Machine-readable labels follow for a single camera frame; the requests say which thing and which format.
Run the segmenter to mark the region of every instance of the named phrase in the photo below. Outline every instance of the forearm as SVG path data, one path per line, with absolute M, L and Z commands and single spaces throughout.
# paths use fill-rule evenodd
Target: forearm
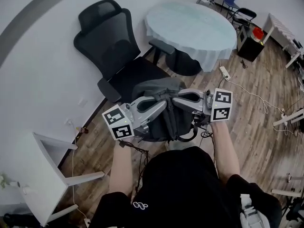
M 133 189 L 131 148 L 116 141 L 110 176 L 109 192 L 123 192 L 130 196 Z
M 230 138 L 225 122 L 211 124 L 213 141 L 215 145 L 215 161 L 218 169 L 218 177 L 227 183 L 234 174 L 240 174 L 238 156 Z

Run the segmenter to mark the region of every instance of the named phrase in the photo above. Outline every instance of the gray curved stripe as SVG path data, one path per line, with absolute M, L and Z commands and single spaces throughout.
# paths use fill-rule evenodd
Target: gray curved stripe
M 62 0 L 33 0 L 9 23 L 0 35 L 0 67 L 21 36 L 60 1 Z

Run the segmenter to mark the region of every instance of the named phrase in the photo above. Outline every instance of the gray backpack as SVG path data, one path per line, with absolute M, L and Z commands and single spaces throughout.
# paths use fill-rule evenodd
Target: gray backpack
M 178 78 L 162 78 L 150 80 L 135 86 L 132 94 L 133 100 L 142 96 L 153 96 L 155 101 L 141 105 L 139 110 L 147 110 L 158 101 L 166 100 L 166 109 L 152 122 L 148 123 L 149 132 L 143 137 L 144 141 L 162 142 L 179 140 L 188 142 L 194 139 L 198 129 L 192 124 L 192 112 L 187 112 L 172 103 L 180 90 L 186 89 L 185 83 Z M 189 139 L 181 138 L 193 129 L 193 136 Z

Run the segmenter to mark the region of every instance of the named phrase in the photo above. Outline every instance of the wooden floor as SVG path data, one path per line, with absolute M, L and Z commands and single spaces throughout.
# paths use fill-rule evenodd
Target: wooden floor
M 303 96 L 299 89 L 297 71 L 292 67 L 285 69 L 287 63 L 286 55 L 281 48 L 273 41 L 268 40 L 265 49 L 254 63 L 245 60 L 248 68 L 244 69 L 240 63 L 241 58 L 234 51 L 229 60 L 222 60 L 222 66 L 231 75 L 231 81 L 242 85 L 248 91 L 260 95 L 271 104 L 287 109 L 292 103 Z M 219 71 L 219 62 L 214 71 L 209 73 L 201 72 L 196 76 L 180 76 L 170 71 L 164 58 L 159 61 L 159 67 L 168 72 L 172 77 L 179 77 L 187 87 L 201 90 L 214 89 L 222 79 Z M 299 190 L 299 182 L 286 183 L 286 174 L 293 176 L 304 174 L 304 149 L 301 137 L 293 134 L 285 136 L 283 132 L 276 132 L 272 123 L 279 120 L 280 112 L 267 105 L 268 114 L 265 114 L 262 101 L 247 94 L 240 87 L 224 81 L 221 88 L 233 91 L 234 108 L 232 117 L 228 122 L 230 135 L 239 157 L 241 175 L 250 182 L 256 182 L 261 189 L 270 193 L 271 189 Z M 304 100 L 300 100 L 287 113 L 303 106 Z M 80 137 L 78 149 L 74 156 L 74 175 L 104 171 L 106 176 L 102 180 L 87 182 L 75 186 L 75 202 L 89 218 L 92 218 L 100 198 L 107 193 L 109 174 L 113 157 L 114 140 L 112 139 L 101 113 L 111 107 L 106 103 L 97 116 L 90 123 L 89 134 Z M 195 139 L 197 145 L 200 137 Z M 167 150 L 164 143 L 140 143 L 139 147 L 148 149 L 151 156 L 155 156 Z M 204 139 L 201 144 L 213 158 L 212 143 Z M 138 177 L 139 153 L 133 152 L 134 178 Z M 72 172 L 72 153 L 62 165 L 62 172 L 66 177 Z M 277 196 L 282 204 L 285 199 Z M 63 209 L 73 203 L 72 188 L 70 188 L 59 204 Z M 83 215 L 78 211 L 70 214 L 70 222 L 85 227 Z M 281 227 L 289 227 L 283 219 Z

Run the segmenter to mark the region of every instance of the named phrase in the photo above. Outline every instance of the light blue tablecloth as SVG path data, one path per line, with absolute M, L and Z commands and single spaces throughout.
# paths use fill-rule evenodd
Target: light blue tablecloth
M 237 47 L 237 33 L 229 21 L 203 5 L 164 3 L 145 19 L 147 35 L 162 40 L 198 60 L 210 72 L 218 59 L 229 59 Z

